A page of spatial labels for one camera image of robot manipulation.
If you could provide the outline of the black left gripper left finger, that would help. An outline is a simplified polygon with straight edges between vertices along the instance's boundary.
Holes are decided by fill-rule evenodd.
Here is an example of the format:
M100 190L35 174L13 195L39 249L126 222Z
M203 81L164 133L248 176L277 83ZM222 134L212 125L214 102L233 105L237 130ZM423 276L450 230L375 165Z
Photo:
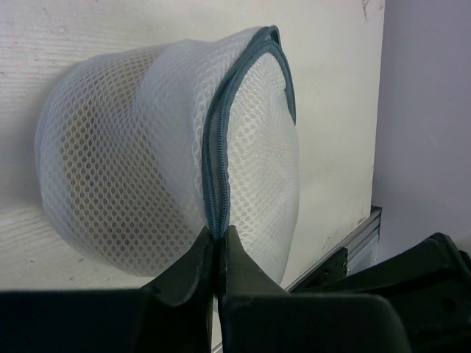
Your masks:
M141 288L1 292L2 352L210 352L213 244Z

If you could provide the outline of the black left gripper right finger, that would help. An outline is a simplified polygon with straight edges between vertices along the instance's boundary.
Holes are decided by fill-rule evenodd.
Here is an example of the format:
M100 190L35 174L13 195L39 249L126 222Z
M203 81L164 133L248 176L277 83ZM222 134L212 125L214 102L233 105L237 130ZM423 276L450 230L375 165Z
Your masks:
M237 230L220 245L224 352L410 352L399 315L382 297L290 294L244 251Z

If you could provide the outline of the white mesh laundry bag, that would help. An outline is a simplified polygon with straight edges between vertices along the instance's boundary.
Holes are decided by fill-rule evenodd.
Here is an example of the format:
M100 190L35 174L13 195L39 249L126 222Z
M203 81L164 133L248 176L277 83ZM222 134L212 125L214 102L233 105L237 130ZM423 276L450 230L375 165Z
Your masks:
M43 208L78 252L139 277L233 226L280 282L300 206L296 122L276 26L92 57L39 118Z

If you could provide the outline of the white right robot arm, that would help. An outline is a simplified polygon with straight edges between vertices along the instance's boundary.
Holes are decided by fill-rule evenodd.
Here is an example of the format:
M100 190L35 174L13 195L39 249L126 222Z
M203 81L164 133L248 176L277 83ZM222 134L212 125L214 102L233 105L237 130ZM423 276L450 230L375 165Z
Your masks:
M310 270L293 293L368 293L400 316L413 352L470 351L470 255L435 233L382 263L353 272L341 247Z

